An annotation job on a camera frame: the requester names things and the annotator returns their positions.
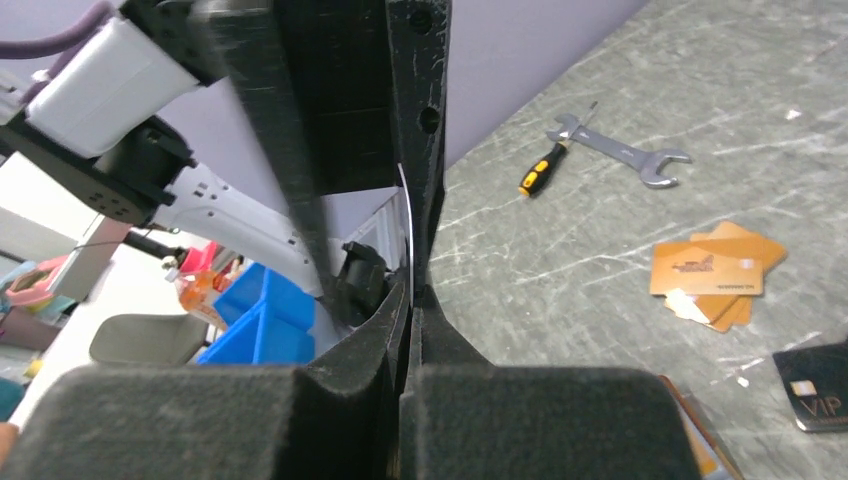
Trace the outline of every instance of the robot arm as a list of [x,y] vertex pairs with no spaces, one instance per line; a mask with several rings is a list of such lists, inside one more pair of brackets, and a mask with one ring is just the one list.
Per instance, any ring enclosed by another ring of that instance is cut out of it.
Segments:
[[[55,78],[23,95],[19,85],[0,79],[8,84],[0,90],[0,143],[103,215],[200,235],[321,296],[310,256],[288,218],[193,159],[179,134],[155,116],[180,95],[220,78],[188,35],[192,2],[163,3],[172,23],[151,17],[142,2],[128,1],[120,12],[95,6],[84,19],[96,17],[94,29],[65,51],[75,54],[60,57],[66,65],[48,72]],[[0,42],[0,54],[15,52],[14,46]],[[330,251],[338,273],[345,258],[341,242]]]

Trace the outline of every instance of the yellow screwdriver handle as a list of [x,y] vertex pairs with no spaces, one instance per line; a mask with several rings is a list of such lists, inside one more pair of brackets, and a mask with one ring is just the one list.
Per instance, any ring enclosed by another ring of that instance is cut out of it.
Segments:
[[556,172],[560,162],[567,154],[567,148],[559,143],[555,143],[554,148],[547,155],[537,161],[530,170],[527,170],[527,173],[521,179],[518,191],[530,198],[540,194],[548,186],[554,172]]

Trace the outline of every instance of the screwdriver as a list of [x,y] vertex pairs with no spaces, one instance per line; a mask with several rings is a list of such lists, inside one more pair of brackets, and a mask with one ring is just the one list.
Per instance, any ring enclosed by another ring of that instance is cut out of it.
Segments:
[[[589,111],[580,120],[580,126],[589,123],[589,120],[595,115],[595,108],[597,106],[598,102],[592,103]],[[573,131],[562,132],[560,134],[560,140],[554,143],[551,151],[537,161],[530,170],[527,170],[527,173],[521,179],[521,185],[518,186],[518,191],[522,195],[533,198],[548,186],[560,162],[568,155],[568,146],[571,144],[572,135],[574,135]]]

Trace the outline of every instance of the gray marble table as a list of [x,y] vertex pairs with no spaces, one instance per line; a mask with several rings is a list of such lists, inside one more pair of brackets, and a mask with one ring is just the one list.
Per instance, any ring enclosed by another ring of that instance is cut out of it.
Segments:
[[[848,435],[801,432],[770,358],[848,335],[845,12],[839,0],[652,2],[448,172],[432,262],[448,318],[501,365],[669,375],[748,480],[848,478]],[[693,165],[667,169],[681,185],[649,190],[576,146],[544,195],[520,197],[552,117],[592,100],[598,131],[689,152]],[[751,324],[722,335],[675,318],[648,283],[654,244],[725,219],[789,258]]]

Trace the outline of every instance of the wrench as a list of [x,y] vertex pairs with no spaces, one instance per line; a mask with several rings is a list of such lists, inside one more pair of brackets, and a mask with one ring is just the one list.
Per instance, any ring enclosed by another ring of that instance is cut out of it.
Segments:
[[674,187],[678,184],[677,178],[662,175],[660,172],[663,167],[670,162],[692,163],[692,157],[676,148],[646,152],[625,145],[581,126],[580,120],[570,113],[556,117],[556,121],[562,126],[556,132],[548,132],[548,138],[556,141],[563,138],[563,134],[570,134],[572,141],[597,150],[639,172],[639,177],[648,188]]

